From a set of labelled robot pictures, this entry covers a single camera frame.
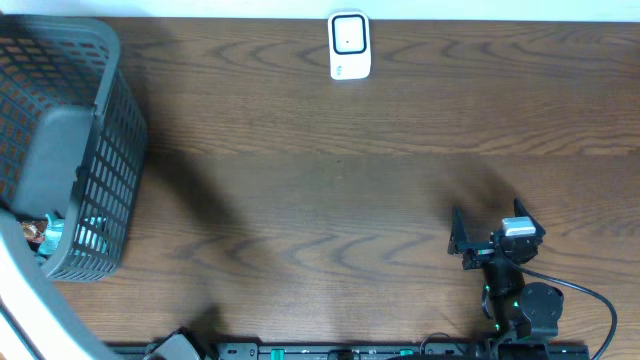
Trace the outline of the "grey plastic mesh basket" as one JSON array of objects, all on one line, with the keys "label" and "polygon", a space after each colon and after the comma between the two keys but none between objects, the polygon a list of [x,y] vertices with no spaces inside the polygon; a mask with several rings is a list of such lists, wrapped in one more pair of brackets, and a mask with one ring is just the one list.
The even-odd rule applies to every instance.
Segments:
[{"label": "grey plastic mesh basket", "polygon": [[148,136],[120,58],[95,19],[1,19],[1,205],[59,227],[35,253],[55,280],[101,280],[124,254]]}]

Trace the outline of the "teal snack packet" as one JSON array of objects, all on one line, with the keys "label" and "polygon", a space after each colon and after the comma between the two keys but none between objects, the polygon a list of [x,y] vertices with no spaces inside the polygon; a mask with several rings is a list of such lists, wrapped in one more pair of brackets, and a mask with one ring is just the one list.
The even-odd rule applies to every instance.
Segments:
[{"label": "teal snack packet", "polygon": [[[47,225],[44,230],[44,241],[39,246],[36,254],[40,258],[48,258],[58,248],[62,234],[64,230],[64,220],[58,218],[56,215],[47,214]],[[101,217],[87,218],[86,221],[91,227],[102,230],[106,220]],[[80,245],[85,245],[100,253],[107,254],[107,241],[97,233],[92,231],[92,228],[86,226],[78,226],[80,234],[77,236],[77,240]]]}]

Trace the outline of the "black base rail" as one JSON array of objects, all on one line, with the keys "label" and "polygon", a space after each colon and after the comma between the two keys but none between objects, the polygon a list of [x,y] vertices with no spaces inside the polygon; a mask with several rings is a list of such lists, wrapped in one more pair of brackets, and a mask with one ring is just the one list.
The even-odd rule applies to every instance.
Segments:
[{"label": "black base rail", "polygon": [[151,343],[109,343],[121,359],[211,360],[387,360],[387,359],[548,359],[585,360],[584,345],[503,344],[490,349],[486,341],[466,341],[433,333],[417,343],[264,343],[209,342],[180,328]]}]

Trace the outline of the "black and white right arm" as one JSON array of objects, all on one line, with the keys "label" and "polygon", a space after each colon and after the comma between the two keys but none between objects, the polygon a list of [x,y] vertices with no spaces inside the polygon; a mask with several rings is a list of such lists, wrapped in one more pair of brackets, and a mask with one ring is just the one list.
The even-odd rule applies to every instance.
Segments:
[{"label": "black and white right arm", "polygon": [[483,311],[496,325],[496,333],[478,350],[488,359],[551,357],[549,341],[558,335],[564,295],[543,282],[527,283],[519,268],[538,254],[545,234],[518,199],[514,215],[503,219],[486,242],[473,242],[461,210],[453,210],[447,252],[460,255],[465,270],[483,272]]}]

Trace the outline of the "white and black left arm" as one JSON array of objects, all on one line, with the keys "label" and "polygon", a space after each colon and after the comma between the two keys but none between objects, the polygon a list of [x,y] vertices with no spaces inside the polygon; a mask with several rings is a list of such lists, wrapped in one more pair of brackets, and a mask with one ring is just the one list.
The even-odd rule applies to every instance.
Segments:
[{"label": "white and black left arm", "polygon": [[1,309],[41,359],[117,360],[47,279],[19,221],[1,212]]}]

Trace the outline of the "white barcode scanner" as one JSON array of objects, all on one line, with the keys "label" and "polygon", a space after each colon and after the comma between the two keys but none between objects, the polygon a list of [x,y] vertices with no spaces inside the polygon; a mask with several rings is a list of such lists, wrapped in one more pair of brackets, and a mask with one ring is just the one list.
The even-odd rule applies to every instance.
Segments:
[{"label": "white barcode scanner", "polygon": [[342,11],[327,20],[329,71],[333,80],[360,80],[372,66],[369,18],[361,11]]}]

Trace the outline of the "orange brown candy bar wrapper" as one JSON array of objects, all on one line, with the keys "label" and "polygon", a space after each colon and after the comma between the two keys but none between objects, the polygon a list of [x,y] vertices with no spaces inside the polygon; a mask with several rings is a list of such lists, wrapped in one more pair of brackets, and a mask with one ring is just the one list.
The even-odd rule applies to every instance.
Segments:
[{"label": "orange brown candy bar wrapper", "polygon": [[23,234],[29,244],[41,245],[45,241],[48,226],[46,220],[24,221],[21,223]]}]

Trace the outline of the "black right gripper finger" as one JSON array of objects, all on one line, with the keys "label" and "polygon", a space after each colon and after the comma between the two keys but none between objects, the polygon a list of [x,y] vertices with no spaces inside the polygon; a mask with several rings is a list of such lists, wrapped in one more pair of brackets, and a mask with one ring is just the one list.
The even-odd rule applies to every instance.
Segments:
[{"label": "black right gripper finger", "polygon": [[535,228],[536,233],[542,233],[543,227],[536,221],[533,215],[526,209],[523,202],[519,198],[515,198],[513,201],[514,214],[516,217],[528,217]]},{"label": "black right gripper finger", "polygon": [[458,207],[453,208],[452,227],[447,252],[449,255],[462,254],[468,247],[468,234]]}]

